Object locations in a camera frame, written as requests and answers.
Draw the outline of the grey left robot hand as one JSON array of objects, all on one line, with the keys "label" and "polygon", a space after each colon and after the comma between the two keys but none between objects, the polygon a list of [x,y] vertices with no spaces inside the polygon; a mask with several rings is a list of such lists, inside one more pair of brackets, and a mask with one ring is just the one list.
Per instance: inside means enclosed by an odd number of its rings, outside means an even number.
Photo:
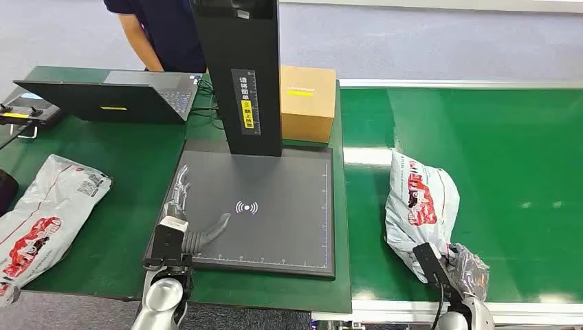
[{"label": "grey left robot hand", "polygon": [[184,233],[181,243],[181,250],[185,254],[196,255],[210,242],[224,232],[228,226],[231,213],[223,213],[219,220],[204,231],[195,232],[188,228],[189,222],[186,218],[186,202],[190,182],[188,181],[189,168],[183,165],[177,172],[177,178],[170,192],[170,199],[162,208],[163,225],[169,225],[172,229],[181,230]]}]

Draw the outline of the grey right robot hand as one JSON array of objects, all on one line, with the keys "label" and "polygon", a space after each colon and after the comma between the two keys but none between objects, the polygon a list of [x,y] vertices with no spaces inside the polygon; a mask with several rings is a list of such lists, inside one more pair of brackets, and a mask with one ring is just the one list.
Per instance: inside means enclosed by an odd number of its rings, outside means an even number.
[{"label": "grey right robot hand", "polygon": [[464,245],[448,246],[446,269],[459,291],[484,302],[490,280],[490,267]]}]

